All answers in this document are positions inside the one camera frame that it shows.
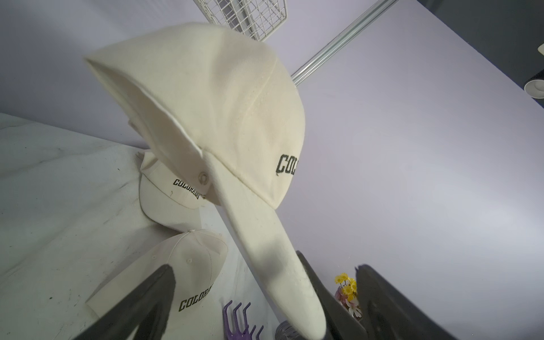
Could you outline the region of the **purple pink garden fork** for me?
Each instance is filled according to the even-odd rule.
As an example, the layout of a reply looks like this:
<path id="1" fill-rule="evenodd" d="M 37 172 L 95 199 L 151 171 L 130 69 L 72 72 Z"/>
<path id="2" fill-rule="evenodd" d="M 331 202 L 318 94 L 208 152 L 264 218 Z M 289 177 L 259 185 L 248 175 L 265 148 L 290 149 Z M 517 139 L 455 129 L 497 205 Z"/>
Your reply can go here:
<path id="1" fill-rule="evenodd" d="M 246 304 L 242 309 L 242 319 L 239 319 L 239 310 L 242 303 L 239 303 L 232 309 L 229 309 L 233 301 L 229 301 L 222 309 L 223 330 L 226 340 L 260 340 L 264 326 L 257 328 L 256 325 L 250 327 L 248 322 L 247 310 L 252 303 Z"/>

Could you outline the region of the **sunflower bouquet in pot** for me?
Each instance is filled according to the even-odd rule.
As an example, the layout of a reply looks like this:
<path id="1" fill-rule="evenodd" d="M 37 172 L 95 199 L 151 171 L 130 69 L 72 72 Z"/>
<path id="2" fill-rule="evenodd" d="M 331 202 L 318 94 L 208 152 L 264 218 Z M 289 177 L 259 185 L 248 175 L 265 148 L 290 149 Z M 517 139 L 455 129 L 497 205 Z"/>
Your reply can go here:
<path id="1" fill-rule="evenodd" d="M 358 301 L 358 290 L 356 280 L 342 273 L 334 278 L 338 285 L 335 299 L 349 312 L 349 314 L 360 321 L 362 312 Z"/>

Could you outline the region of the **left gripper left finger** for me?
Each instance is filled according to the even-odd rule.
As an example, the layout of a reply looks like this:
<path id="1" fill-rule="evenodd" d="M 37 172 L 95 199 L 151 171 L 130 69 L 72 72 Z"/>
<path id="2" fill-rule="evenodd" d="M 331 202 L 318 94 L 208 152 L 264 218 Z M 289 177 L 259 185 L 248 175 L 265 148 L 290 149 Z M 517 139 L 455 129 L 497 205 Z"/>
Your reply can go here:
<path id="1" fill-rule="evenodd" d="M 161 339 L 167 328 L 175 287 L 171 266 L 160 266 L 75 339 Z"/>

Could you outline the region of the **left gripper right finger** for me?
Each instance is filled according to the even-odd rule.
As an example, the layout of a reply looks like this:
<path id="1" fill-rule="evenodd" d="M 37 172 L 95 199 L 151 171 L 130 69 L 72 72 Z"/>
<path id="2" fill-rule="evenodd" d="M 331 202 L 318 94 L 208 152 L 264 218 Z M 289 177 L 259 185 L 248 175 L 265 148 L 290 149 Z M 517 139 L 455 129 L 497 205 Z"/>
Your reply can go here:
<path id="1" fill-rule="evenodd" d="M 297 255 L 322 304 L 325 339 L 455 339 L 367 264 L 356 268 L 358 321 L 326 289 L 302 252 Z"/>

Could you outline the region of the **cream colorado cap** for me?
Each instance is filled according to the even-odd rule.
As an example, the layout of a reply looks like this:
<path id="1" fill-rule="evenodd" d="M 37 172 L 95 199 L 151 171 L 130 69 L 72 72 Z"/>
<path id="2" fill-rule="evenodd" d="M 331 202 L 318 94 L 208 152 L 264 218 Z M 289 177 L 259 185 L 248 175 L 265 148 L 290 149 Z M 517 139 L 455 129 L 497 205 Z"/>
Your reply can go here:
<path id="1" fill-rule="evenodd" d="M 195 188 L 178 178 L 150 151 L 139 153 L 140 207 L 152 221 L 177 232 L 203 228 L 200 209 L 207 204 Z"/>
<path id="2" fill-rule="evenodd" d="M 174 299 L 165 339 L 221 339 L 218 303 L 208 298 L 228 255 L 220 234 L 206 229 L 170 237 L 136 259 L 87 301 L 99 317 L 125 298 L 162 265 L 173 269 Z"/>

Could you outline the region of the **cream Colorado cap front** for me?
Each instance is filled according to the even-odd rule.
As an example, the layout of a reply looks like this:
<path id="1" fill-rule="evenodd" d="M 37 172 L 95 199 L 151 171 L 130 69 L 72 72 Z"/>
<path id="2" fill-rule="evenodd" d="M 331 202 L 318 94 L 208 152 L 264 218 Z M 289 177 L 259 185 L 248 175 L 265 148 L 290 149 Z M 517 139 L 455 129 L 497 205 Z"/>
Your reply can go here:
<path id="1" fill-rule="evenodd" d="M 208 298 L 228 255 L 220 234 L 206 229 L 170 237 L 136 259 L 87 301 L 99 317 L 125 298 L 162 265 L 173 269 L 174 299 L 165 339 L 221 339 L 218 303 Z"/>

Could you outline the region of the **cream Colorado cap back right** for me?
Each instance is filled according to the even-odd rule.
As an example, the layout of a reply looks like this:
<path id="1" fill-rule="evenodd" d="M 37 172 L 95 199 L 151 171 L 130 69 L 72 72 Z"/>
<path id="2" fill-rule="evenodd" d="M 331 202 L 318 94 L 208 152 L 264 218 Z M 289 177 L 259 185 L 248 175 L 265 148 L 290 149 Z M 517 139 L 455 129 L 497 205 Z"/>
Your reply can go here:
<path id="1" fill-rule="evenodd" d="M 200 209 L 207 204 L 195 188 L 178 178 L 150 151 L 139 153 L 140 207 L 152 221 L 177 232 L 203 228 Z"/>

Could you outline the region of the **aluminium cage frame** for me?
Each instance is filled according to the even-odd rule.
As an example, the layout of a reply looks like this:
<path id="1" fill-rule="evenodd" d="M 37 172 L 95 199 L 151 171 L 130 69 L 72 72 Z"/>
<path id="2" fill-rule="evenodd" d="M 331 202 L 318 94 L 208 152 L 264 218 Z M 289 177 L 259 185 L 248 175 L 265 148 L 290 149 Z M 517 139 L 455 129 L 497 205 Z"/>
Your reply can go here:
<path id="1" fill-rule="evenodd" d="M 296 86 L 300 86 L 308 77 L 321 68 L 340 50 L 350 44 L 360 33 L 376 22 L 398 0 L 380 0 L 368 8 L 354 22 L 348 25 L 340 34 L 310 58 L 303 66 L 291 75 Z"/>

